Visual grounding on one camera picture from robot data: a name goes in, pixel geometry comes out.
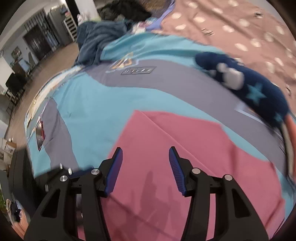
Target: door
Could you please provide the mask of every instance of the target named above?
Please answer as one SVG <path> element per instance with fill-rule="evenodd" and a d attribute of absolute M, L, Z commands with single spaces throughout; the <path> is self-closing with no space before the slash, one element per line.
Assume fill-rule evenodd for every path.
<path fill-rule="evenodd" d="M 32 48 L 38 60 L 42 60 L 51 51 L 51 48 L 38 25 L 28 31 L 23 38 Z"/>

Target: star pattern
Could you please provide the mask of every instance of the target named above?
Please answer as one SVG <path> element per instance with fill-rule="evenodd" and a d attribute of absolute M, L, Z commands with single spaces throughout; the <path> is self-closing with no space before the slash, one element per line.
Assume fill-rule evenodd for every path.
<path fill-rule="evenodd" d="M 274 119 L 279 123 L 283 121 L 282 116 L 278 112 L 276 112 Z"/>
<path fill-rule="evenodd" d="M 249 89 L 249 93 L 246 98 L 250 99 L 254 102 L 255 105 L 259 105 L 260 99 L 266 98 L 266 96 L 261 92 L 262 84 L 256 83 L 255 86 L 247 85 Z"/>

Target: pink bedsheet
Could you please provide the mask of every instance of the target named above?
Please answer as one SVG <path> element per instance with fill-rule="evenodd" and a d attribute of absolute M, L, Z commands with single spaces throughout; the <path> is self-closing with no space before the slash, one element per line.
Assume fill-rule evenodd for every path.
<path fill-rule="evenodd" d="M 269 237 L 284 219 L 285 202 L 274 166 L 239 149 L 217 123 L 135 111 L 110 157 L 117 146 L 123 150 L 123 163 L 113 193 L 101 199 L 112 241 L 180 240 L 190 198 L 178 191 L 168 160 L 171 146 L 209 175 L 233 175 Z M 208 239 L 214 222 L 211 199 Z"/>
<path fill-rule="evenodd" d="M 278 85 L 296 112 L 296 41 L 264 9 L 245 0 L 176 0 L 161 25 L 158 33 L 213 45 L 238 58 Z"/>

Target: metal gate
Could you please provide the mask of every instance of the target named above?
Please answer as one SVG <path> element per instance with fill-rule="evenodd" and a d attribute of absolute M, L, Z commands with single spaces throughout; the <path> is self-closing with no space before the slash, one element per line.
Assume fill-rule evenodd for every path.
<path fill-rule="evenodd" d="M 54 31 L 50 27 L 44 10 L 37 12 L 24 24 L 24 26 L 27 32 L 30 32 L 35 26 L 39 26 L 41 30 L 40 33 L 44 35 L 52 52 L 59 47 L 58 38 L 55 36 Z"/>

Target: metal screw head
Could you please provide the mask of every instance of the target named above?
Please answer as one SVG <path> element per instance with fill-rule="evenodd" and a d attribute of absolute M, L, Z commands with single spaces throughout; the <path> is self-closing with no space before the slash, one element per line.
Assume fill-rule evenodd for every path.
<path fill-rule="evenodd" d="M 229 174 L 225 175 L 224 178 L 227 180 L 227 181 L 231 181 L 233 179 L 233 177 Z"/>
<path fill-rule="evenodd" d="M 200 169 L 199 168 L 193 168 L 192 170 L 193 174 L 200 174 Z"/>
<path fill-rule="evenodd" d="M 61 177 L 59 178 L 59 180 L 60 180 L 61 182 L 65 182 L 65 181 L 68 180 L 68 177 L 64 175 L 64 176 L 61 176 Z"/>
<path fill-rule="evenodd" d="M 91 170 L 92 175 L 98 175 L 100 173 L 100 170 L 95 168 Z"/>

